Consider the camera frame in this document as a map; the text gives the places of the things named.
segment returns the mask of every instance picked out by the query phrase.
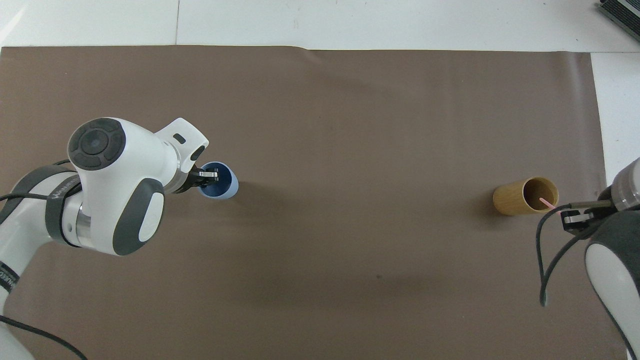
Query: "wooden cup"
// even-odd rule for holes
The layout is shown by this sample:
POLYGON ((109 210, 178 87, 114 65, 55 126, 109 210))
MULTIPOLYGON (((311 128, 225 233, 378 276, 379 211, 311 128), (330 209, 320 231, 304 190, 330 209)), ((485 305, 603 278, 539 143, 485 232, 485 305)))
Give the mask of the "wooden cup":
POLYGON ((493 205, 504 215, 541 214, 549 208, 540 201, 558 203, 558 189, 545 177, 530 177, 502 185, 493 192, 493 205))

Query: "white table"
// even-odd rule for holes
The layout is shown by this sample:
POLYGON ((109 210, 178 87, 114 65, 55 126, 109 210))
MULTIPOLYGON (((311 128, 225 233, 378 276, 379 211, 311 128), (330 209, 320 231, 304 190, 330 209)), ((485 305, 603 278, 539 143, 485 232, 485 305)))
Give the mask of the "white table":
POLYGON ((584 0, 0 0, 0 45, 592 53, 607 182, 640 156, 640 43, 584 0))

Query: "brown mat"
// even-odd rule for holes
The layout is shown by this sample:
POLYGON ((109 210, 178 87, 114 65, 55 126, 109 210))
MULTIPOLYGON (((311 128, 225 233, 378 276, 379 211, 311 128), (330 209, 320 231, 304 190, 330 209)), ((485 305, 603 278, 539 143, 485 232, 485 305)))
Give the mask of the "brown mat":
MULTIPOLYGON (((127 257, 47 244, 6 313, 90 359, 624 359, 583 263, 540 308, 539 216, 492 190, 604 188, 589 54, 293 47, 5 48, 1 188, 85 121, 184 117, 241 180, 167 198, 127 257)), ((544 233, 548 262, 569 239, 544 233)), ((40 359, 63 348, 15 331, 40 359)))

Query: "cable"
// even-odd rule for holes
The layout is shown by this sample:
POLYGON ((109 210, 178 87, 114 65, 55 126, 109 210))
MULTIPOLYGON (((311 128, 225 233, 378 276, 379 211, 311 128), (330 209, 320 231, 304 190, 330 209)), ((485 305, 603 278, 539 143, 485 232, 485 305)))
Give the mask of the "cable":
POLYGON ((7 199, 16 199, 19 197, 27 198, 27 199, 40 199, 47 200, 46 195, 40 195, 38 193, 8 193, 6 195, 0 196, 0 201, 7 199))
POLYGON ((540 279, 540 305, 545 307, 547 305, 547 284, 549 283, 549 279, 551 278, 551 273, 554 271, 554 268, 558 264, 558 261, 564 256, 564 254, 569 251, 569 249, 574 246, 578 241, 588 239, 595 233, 603 220, 596 220, 589 227, 583 230, 578 235, 574 236, 571 240, 569 240, 561 249, 558 251, 556 256, 549 263, 549 267, 547 271, 544 273, 543 277, 540 279))
POLYGON ((64 346, 65 348, 69 349, 71 352, 73 352, 75 355, 77 355, 80 359, 87 360, 86 356, 84 356, 84 354, 80 350, 78 350, 75 346, 71 345, 70 343, 67 343, 65 340, 55 336, 54 334, 51 334, 51 333, 46 332, 44 330, 40 330, 40 329, 38 329, 36 327, 33 327, 33 326, 29 326, 29 325, 27 325, 25 323, 18 322, 18 321, 14 320, 14 319, 8 318, 8 317, 3 316, 3 315, 0 315, 0 322, 4 322, 7 325, 11 325, 11 326, 17 327, 18 329, 27 330, 27 331, 30 331, 30 332, 32 332, 34 334, 38 334, 38 335, 44 336, 45 338, 53 340, 53 341, 59 343, 60 345, 64 346))
POLYGON ((540 283, 542 283, 542 279, 545 276, 545 268, 542 265, 542 251, 540 250, 540 234, 542 233, 542 226, 553 214, 557 213, 558 211, 570 208, 571 204, 558 206, 557 208, 552 209, 551 211, 546 213, 545 216, 540 219, 540 222, 538 222, 538 228, 536 229, 536 251, 538 252, 538 269, 540 270, 540 283))

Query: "circular button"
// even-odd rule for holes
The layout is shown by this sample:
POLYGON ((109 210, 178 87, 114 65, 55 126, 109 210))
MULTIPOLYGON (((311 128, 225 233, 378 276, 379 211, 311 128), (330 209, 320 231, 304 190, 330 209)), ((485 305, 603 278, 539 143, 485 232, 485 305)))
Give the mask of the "circular button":
POLYGON ((100 130, 91 130, 80 139, 82 151, 89 155, 100 154, 109 145, 109 137, 100 130))

